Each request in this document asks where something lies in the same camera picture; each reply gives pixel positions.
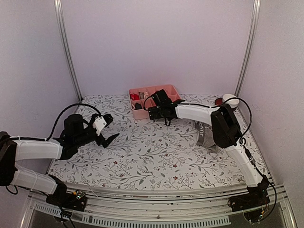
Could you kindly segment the pink divided organizer box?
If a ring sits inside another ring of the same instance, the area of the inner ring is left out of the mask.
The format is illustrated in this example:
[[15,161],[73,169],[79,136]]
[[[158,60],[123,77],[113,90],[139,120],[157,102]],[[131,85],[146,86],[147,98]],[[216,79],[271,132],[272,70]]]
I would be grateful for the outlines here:
[[[129,90],[129,97],[131,93],[134,94],[138,94],[139,95],[139,91],[145,91],[147,90],[149,93],[149,96],[154,94],[157,91],[160,91],[164,89],[166,94],[168,95],[168,97],[172,100],[172,101],[176,101],[178,99],[181,99],[179,93],[177,92],[176,88],[173,85],[167,84],[167,85],[156,85],[156,86],[149,86],[149,87],[140,87],[140,88],[133,88]],[[149,119],[149,114],[148,111],[145,111],[143,109],[143,105],[144,105],[144,100],[140,99],[140,100],[135,100],[133,101],[130,97],[130,104],[131,104],[131,111],[133,113],[133,117],[135,120],[141,120],[141,119]],[[140,110],[134,110],[134,104],[135,103],[140,103],[142,105],[142,109]]]

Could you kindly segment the grey boxer briefs lettered band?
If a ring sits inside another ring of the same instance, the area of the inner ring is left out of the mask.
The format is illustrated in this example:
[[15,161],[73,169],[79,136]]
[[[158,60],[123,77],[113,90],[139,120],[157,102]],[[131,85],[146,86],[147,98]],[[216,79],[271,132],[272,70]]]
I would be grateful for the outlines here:
[[196,122],[195,127],[199,130],[196,144],[206,148],[210,153],[216,154],[218,152],[218,147],[213,140],[211,125],[203,122]]

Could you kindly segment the grey underwear cream waistband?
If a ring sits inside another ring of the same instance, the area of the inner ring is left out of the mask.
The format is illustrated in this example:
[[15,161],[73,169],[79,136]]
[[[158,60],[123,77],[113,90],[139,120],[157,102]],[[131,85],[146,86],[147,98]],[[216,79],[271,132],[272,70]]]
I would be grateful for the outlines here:
[[149,93],[147,90],[145,91],[139,91],[139,98],[144,100],[144,99],[147,99],[149,97]]

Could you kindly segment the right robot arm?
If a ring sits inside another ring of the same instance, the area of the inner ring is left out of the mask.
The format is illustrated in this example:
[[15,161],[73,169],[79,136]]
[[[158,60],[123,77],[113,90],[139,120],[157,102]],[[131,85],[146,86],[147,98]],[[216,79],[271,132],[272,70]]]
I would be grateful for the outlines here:
[[150,98],[155,106],[145,108],[151,120],[164,119],[167,126],[172,119],[189,119],[202,122],[212,127],[214,143],[226,150],[238,168],[241,170],[247,185],[247,189],[252,191],[246,195],[246,203],[249,207],[256,207],[264,199],[264,193],[268,188],[269,181],[255,164],[255,159],[245,146],[245,133],[241,132],[241,127],[237,118],[228,104],[230,100],[239,100],[232,97],[218,106],[206,106],[200,104],[185,103],[178,99],[172,101],[165,90],[159,90]]

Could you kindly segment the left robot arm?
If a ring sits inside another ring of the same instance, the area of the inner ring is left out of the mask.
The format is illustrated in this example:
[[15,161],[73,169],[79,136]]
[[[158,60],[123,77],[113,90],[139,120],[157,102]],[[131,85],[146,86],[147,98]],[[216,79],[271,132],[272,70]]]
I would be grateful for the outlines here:
[[58,138],[41,141],[20,137],[13,139],[7,132],[1,132],[0,185],[41,191],[51,195],[60,206],[67,206],[71,197],[66,192],[65,183],[56,177],[24,168],[17,162],[32,159],[69,160],[78,152],[78,148],[91,142],[106,148],[118,136],[114,134],[105,138],[102,135],[102,130],[112,121],[111,114],[93,114],[89,122],[80,114],[72,114],[64,120],[64,129]]

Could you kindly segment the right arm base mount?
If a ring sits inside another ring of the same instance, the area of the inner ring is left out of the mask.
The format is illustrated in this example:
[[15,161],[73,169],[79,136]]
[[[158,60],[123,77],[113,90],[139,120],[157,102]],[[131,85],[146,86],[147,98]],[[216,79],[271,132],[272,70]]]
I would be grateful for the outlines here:
[[276,206],[277,192],[275,186],[270,182],[259,183],[256,187],[247,187],[246,194],[230,197],[227,205],[232,209],[233,212],[263,205],[268,207],[270,204],[270,198],[267,193],[267,188],[269,186],[275,193],[275,201],[270,210],[270,212],[272,212]]

